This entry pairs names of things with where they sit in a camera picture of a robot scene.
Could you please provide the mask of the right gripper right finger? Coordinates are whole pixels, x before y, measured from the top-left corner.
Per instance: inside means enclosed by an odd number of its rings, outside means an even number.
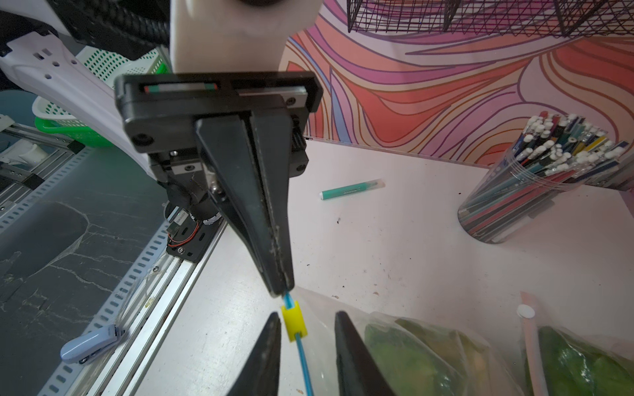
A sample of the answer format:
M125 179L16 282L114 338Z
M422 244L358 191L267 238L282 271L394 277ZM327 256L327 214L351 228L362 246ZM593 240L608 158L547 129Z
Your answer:
M340 395L395 395L344 311L335 315L335 344Z

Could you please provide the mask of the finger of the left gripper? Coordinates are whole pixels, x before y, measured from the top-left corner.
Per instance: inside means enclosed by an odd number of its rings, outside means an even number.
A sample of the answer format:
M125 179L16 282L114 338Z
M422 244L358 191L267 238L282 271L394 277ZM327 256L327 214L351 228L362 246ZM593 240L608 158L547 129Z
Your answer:
M295 285L288 223L292 121L286 111L255 111L252 127L264 196L258 247L263 254L267 288L289 292Z
M211 197L248 248L267 288L263 254L258 247L264 196L245 123L237 115L203 118L196 122L196 140Z

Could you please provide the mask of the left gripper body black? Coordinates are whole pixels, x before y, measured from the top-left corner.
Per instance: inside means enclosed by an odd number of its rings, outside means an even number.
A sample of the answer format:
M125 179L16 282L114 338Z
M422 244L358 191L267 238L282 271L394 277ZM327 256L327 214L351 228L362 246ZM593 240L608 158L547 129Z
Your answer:
M171 198L284 198L323 97L312 72L119 77L117 110Z

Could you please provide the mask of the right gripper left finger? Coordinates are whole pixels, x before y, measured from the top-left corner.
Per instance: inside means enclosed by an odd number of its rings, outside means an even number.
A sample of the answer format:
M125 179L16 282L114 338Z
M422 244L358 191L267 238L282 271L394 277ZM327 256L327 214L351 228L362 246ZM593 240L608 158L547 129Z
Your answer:
M228 395L278 395L282 324L271 313Z

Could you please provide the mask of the chinese cabbage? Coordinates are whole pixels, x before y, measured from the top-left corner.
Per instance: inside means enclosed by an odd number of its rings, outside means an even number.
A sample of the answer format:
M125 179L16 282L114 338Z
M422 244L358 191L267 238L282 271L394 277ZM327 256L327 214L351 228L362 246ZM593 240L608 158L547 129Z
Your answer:
M464 333L399 318L370 323L364 341L398 395L490 395L488 347Z

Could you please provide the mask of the clear zip-top bag blue seal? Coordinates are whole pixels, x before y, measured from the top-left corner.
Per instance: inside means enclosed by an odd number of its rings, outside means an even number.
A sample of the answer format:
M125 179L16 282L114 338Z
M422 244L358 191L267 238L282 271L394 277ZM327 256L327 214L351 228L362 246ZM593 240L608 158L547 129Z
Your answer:
M308 395L342 395L335 317L360 341L369 395L520 395L504 361L482 336L414 318L367 313L302 288L282 297L289 339L298 343Z

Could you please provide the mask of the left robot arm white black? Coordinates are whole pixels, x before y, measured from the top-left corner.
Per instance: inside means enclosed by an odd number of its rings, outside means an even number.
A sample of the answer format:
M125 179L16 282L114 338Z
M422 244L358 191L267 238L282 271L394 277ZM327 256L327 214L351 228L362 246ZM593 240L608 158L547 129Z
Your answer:
M323 89L282 72L319 1L4 1L1 84L44 132L126 153L194 219L221 215L271 295L294 287L289 181Z

